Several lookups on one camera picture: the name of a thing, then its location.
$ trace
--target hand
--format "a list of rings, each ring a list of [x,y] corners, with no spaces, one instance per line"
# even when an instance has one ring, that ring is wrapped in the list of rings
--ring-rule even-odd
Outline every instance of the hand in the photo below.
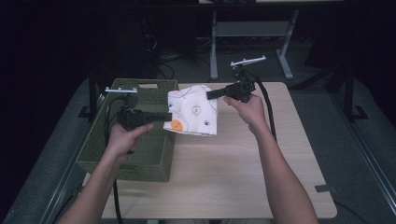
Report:
[[[149,132],[153,128],[154,124],[150,123],[127,132],[120,124],[115,124],[111,128],[106,154],[120,159],[121,163],[126,162],[128,151],[135,151],[139,147],[140,135]]]
[[[264,105],[260,96],[251,94],[247,103],[242,103],[227,96],[223,100],[238,111],[239,117],[248,124],[251,132],[255,133],[260,126],[266,124]]]

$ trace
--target green basket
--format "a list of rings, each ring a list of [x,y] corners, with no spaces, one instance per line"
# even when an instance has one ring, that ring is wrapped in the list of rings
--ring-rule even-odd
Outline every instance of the green basket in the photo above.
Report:
[[[125,90],[137,88],[133,95],[139,99],[136,109],[144,112],[168,112],[167,93],[178,90],[175,80],[118,78],[112,90],[122,87]],[[123,93],[110,92],[100,109],[94,124],[78,155],[77,163],[89,174],[93,172],[105,152],[105,111],[106,106]],[[116,123],[115,115],[123,101],[111,106],[111,126]],[[154,129],[140,137],[139,149],[129,157],[118,172],[117,179],[167,182],[171,172],[175,133],[163,129],[163,122],[154,122]]]

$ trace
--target folded shirt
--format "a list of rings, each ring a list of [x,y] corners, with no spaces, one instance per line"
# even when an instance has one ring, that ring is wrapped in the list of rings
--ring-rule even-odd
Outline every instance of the folded shirt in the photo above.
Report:
[[[195,85],[181,91],[168,92],[172,121],[163,128],[170,132],[210,136],[218,131],[218,101],[207,100],[206,85]]]

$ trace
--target tabletop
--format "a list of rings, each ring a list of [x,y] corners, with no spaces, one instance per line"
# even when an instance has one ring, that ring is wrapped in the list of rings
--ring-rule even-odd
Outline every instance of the tabletop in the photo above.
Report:
[[[205,83],[211,90],[230,83]],[[179,84],[180,89],[197,84]],[[263,83],[274,111],[277,142],[307,191],[317,216],[336,208],[289,91],[280,82]],[[254,94],[262,96],[256,86]],[[236,110],[219,99],[218,134],[177,134],[168,183],[118,180],[123,218],[272,218],[254,135]],[[102,218],[115,218],[112,193]]]

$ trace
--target person's left hand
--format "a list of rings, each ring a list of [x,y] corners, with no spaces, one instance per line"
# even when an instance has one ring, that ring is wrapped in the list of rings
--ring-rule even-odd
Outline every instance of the person's left hand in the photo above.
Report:
[[[124,163],[128,159],[128,151],[135,151],[139,147],[139,138],[143,133],[154,128],[154,124],[146,124],[129,132],[125,131],[120,124],[115,124],[111,128],[106,154],[116,157]]]

